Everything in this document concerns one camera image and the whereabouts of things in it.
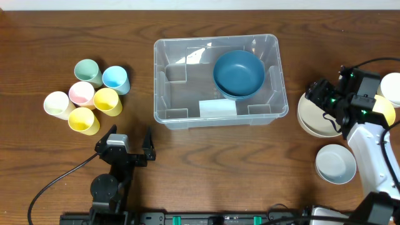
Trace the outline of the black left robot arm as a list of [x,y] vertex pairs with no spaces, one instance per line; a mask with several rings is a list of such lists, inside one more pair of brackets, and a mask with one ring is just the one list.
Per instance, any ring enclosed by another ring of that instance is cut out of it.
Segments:
[[110,171],[97,176],[91,183],[92,207],[91,220],[107,215],[124,214],[128,192],[136,167],[146,167],[153,153],[129,153],[128,136],[117,133],[114,124],[110,130],[96,143],[95,152],[104,162],[109,164]]

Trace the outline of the yellow bowl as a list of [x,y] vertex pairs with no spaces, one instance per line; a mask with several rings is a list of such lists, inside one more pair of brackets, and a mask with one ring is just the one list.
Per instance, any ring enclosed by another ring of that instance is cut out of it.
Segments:
[[396,112],[389,100],[380,95],[375,95],[375,104],[372,111],[384,115],[389,126],[393,125],[396,120]]

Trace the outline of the beige bowl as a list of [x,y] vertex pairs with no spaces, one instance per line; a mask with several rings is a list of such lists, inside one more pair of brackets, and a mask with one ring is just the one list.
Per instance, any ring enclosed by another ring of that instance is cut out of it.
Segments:
[[300,97],[297,105],[297,120],[307,133],[317,138],[340,136],[341,133],[337,132],[340,126],[335,122],[334,118],[326,115],[325,119],[323,114],[324,111],[306,99],[305,94]]

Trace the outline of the dark blue bowl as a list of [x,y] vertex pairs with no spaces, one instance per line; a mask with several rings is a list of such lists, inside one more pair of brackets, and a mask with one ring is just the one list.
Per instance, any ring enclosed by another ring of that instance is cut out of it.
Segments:
[[256,81],[263,82],[266,71],[263,62],[254,54],[235,50],[220,56],[213,68],[213,80]]
[[214,82],[223,97],[233,101],[243,101],[252,98],[262,89],[263,82],[223,80]]

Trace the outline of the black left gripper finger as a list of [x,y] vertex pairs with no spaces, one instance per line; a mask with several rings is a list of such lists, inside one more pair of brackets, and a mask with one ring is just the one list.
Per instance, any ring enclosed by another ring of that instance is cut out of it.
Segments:
[[142,144],[142,150],[144,151],[144,155],[148,161],[156,160],[156,151],[154,148],[150,128],[148,128],[146,131],[146,135]]
[[116,134],[117,126],[114,124],[111,126],[110,130],[96,143],[94,150],[97,153],[103,153],[107,148],[107,140],[111,134]]

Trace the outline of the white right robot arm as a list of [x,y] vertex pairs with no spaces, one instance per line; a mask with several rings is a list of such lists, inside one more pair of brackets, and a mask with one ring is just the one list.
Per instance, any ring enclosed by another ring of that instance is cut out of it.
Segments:
[[269,211],[254,217],[254,224],[399,224],[399,165],[389,133],[395,124],[374,109],[380,83],[379,74],[356,65],[341,68],[337,86],[320,79],[305,92],[306,99],[340,125],[366,192],[361,204],[348,216],[317,206],[303,212],[283,209],[276,217]]

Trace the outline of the white bowl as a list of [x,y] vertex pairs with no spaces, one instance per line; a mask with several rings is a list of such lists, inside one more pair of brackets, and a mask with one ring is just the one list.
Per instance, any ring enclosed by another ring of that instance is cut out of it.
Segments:
[[381,79],[381,83],[378,87],[377,94],[386,98],[395,107],[399,107],[400,102],[400,74],[398,72],[392,72],[385,75]]

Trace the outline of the light grey bowl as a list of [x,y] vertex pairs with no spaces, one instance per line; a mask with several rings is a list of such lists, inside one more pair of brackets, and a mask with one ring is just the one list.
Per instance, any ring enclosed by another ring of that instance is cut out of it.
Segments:
[[338,144],[328,144],[316,154],[315,170],[323,180],[332,184],[346,184],[356,175],[357,164],[353,154]]

